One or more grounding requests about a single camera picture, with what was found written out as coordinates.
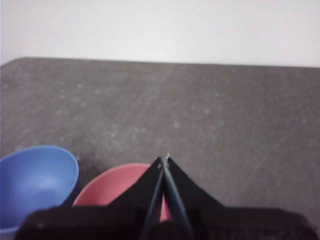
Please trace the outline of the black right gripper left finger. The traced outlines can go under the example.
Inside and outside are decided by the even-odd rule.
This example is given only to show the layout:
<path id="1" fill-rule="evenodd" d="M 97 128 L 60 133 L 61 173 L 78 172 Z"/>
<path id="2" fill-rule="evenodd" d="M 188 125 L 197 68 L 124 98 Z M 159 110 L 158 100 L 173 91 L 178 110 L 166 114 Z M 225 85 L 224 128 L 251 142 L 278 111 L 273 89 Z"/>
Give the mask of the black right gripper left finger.
<path id="1" fill-rule="evenodd" d="M 142 176 L 109 207 L 121 210 L 129 220 L 120 234 L 126 240 L 147 240 L 152 227 L 159 223 L 163 199 L 163 162 L 157 157 Z"/>

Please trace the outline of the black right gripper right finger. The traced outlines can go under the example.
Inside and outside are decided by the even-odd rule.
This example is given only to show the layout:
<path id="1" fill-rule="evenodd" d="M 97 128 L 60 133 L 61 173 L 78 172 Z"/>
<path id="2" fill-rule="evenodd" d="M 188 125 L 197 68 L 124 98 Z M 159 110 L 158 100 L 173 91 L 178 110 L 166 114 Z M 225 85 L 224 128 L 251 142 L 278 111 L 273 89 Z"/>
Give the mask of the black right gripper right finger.
<path id="1" fill-rule="evenodd" d="M 164 192 L 171 219 L 188 240 L 206 240 L 208 227 L 203 213 L 224 205 L 199 187 L 170 157 L 163 161 Z"/>

